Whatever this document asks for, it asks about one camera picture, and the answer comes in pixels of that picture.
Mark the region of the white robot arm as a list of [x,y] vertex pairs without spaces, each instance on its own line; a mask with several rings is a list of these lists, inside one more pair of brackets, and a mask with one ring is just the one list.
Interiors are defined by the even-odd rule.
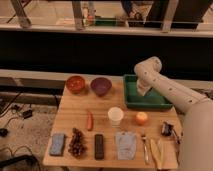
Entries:
[[213,171],[213,100],[160,74],[158,57],[134,66],[141,95],[153,87],[185,113],[179,171]]

